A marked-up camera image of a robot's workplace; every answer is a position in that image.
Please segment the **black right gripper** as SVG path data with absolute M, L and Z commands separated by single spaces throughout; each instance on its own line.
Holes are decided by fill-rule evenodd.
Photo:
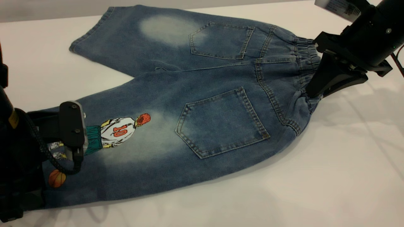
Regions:
M 368 37 L 358 32 L 342 32 L 340 35 L 322 32 L 314 44 L 323 55 L 306 87 L 310 98 L 327 97 L 350 86 L 365 83 L 368 76 L 355 70 L 371 71 L 384 77 L 393 69 L 386 61 L 393 52 L 388 35 Z

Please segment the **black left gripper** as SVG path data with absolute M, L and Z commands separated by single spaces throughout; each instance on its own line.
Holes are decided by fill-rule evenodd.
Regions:
M 63 144 L 59 131 L 59 112 L 35 111 L 28 112 L 28 116 L 46 144 Z

